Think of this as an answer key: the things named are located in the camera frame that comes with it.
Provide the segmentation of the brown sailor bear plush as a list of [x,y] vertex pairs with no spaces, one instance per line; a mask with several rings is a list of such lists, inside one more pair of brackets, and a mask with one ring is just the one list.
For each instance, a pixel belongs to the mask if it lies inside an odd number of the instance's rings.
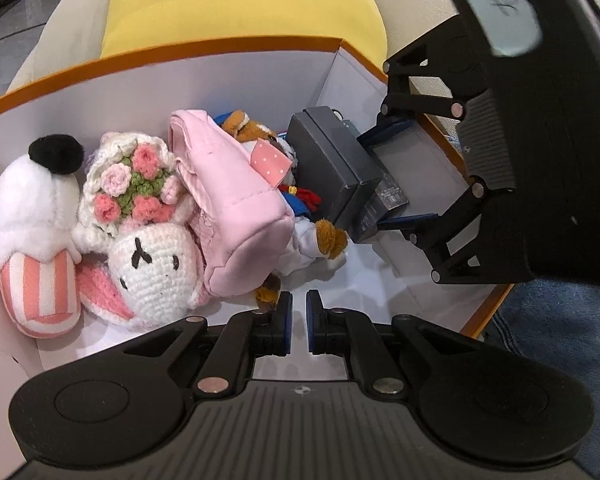
[[306,268],[317,259],[335,260],[346,250],[348,236],[328,220],[314,220],[322,199],[307,188],[299,188],[294,172],[298,159],[282,134],[256,122],[243,110],[234,110],[214,121],[251,155],[251,166],[267,178],[279,176],[278,190],[294,213],[294,234],[283,255],[263,284],[254,291],[258,307],[276,307],[281,278]]

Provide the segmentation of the yellow cushion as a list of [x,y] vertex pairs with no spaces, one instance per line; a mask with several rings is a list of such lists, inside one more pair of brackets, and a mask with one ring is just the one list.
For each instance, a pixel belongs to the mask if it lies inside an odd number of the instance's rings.
[[374,0],[110,0],[102,56],[251,36],[339,38],[375,65],[388,51]]

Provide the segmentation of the orange cardboard storage box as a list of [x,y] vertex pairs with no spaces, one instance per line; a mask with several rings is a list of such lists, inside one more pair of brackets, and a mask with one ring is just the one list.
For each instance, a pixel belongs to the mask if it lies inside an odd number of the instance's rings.
[[[253,236],[253,214],[268,224],[265,244],[290,237],[283,197],[239,142],[213,125],[219,114],[244,110],[275,131],[312,106],[338,110],[358,130],[370,128],[386,93],[384,75],[346,42],[320,37],[260,37],[195,41],[140,50],[82,64],[27,84],[0,98],[0,175],[40,136],[67,133],[88,152],[108,132],[141,132],[166,141],[176,156],[184,190],[201,206],[195,230],[222,236],[208,252],[207,300],[198,314],[212,325],[254,305],[262,266],[237,244]],[[0,234],[55,234],[68,226],[80,179],[54,185],[30,170],[8,181]],[[425,255],[396,232],[350,244],[335,261],[317,260],[292,272],[289,356],[258,359],[261,380],[309,386],[343,378],[336,356],[312,356],[306,339],[306,293],[318,290],[329,307],[365,312],[385,323],[409,313],[468,336],[486,325],[508,294],[505,285],[438,285]]]

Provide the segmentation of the person's right denim leg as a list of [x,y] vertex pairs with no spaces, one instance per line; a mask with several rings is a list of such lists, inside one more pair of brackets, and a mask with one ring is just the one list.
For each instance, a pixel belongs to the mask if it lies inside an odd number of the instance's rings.
[[585,385],[592,429],[574,461],[600,479],[600,286],[536,280],[514,286],[482,332],[485,342]]

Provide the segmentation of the black rectangular box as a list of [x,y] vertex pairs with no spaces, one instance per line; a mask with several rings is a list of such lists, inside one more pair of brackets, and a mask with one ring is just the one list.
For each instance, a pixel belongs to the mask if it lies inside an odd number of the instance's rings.
[[380,159],[358,142],[350,120],[327,106],[291,117],[286,140],[298,159],[296,183],[320,196],[315,217],[345,230],[361,243],[378,232],[378,223],[403,214],[405,192]]

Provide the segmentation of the crocheted flower bunny plush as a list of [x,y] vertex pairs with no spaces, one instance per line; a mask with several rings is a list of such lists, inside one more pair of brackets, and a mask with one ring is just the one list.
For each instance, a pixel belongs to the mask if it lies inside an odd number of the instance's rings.
[[87,165],[72,236],[82,304],[152,330],[204,304],[204,258],[186,222],[197,205],[158,136],[107,132]]

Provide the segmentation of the white snoopy plush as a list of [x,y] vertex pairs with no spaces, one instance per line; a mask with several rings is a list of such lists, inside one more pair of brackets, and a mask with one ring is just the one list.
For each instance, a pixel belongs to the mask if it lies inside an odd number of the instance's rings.
[[33,141],[0,175],[0,292],[21,333],[70,332],[81,317],[72,239],[84,148],[68,134]]

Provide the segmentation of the pink zip pouch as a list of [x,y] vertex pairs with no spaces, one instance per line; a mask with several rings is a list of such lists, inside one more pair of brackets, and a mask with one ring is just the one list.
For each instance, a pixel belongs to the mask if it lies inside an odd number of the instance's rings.
[[250,154],[204,110],[176,110],[170,151],[197,208],[188,223],[204,256],[204,287],[216,298],[260,287],[294,234],[294,213],[250,165]]

